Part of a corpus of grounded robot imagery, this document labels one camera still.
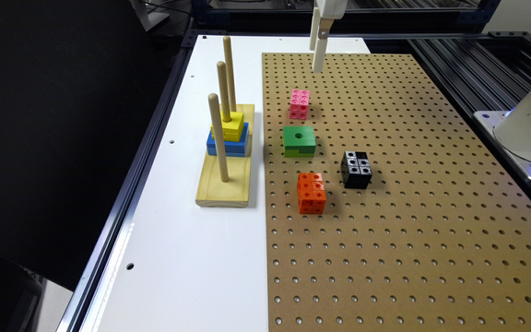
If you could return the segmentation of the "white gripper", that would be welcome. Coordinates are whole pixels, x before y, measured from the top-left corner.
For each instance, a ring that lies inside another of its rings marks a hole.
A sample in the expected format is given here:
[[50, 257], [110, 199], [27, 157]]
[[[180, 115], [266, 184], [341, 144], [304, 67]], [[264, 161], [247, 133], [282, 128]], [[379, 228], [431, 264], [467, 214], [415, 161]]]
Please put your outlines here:
[[310, 50], [313, 51], [313, 72], [321, 73], [324, 67], [325, 52], [330, 19], [341, 19], [347, 9], [348, 0], [315, 0], [310, 31]]

